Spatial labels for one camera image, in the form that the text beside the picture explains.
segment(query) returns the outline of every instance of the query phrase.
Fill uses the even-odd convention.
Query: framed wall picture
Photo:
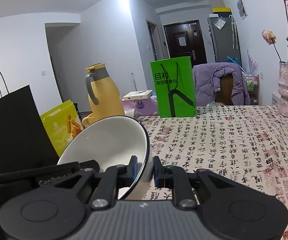
[[[237,2],[237,8],[238,8],[238,10],[239,10],[239,15],[240,15],[240,17],[244,20],[244,19],[248,16],[248,14],[247,14],[247,12],[246,12],[245,5],[244,5],[243,0],[238,0],[238,2]]]

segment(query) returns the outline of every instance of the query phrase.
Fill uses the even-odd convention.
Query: gray refrigerator
[[[235,45],[233,48],[233,30],[231,26],[231,18],[223,17],[223,19],[225,19],[226,24],[220,30],[215,26],[219,18],[208,18],[216,62],[226,62],[227,57],[237,58],[240,66],[242,67],[238,35],[237,40],[236,34],[234,35]]]

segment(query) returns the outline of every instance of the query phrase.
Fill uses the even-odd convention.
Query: yellow mug
[[[85,117],[83,120],[82,120],[82,124],[84,127],[88,127],[90,126],[92,123],[94,123],[96,120],[95,120],[95,117],[92,114],[89,114],[87,117]]]

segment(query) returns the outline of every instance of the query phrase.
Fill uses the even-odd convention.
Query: purple tissue package
[[[122,100],[122,104],[125,111],[134,109],[134,117],[145,115],[158,115],[158,105],[156,94],[152,94],[148,99],[141,100]]]

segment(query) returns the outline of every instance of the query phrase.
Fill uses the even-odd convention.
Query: table
[[[277,106],[199,107],[196,117],[138,118],[163,165],[207,168],[276,197],[288,208],[288,118]],[[147,200],[170,199],[153,181]],[[284,233],[288,239],[288,227]]]

